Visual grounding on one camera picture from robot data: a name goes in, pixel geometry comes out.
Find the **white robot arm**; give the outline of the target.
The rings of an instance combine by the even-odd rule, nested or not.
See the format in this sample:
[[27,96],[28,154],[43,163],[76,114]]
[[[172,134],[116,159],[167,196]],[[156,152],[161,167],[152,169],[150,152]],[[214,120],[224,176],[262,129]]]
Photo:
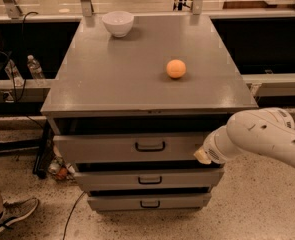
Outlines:
[[245,110],[211,132],[194,153],[201,163],[225,164],[244,153],[281,161],[295,168],[295,123],[281,108]]

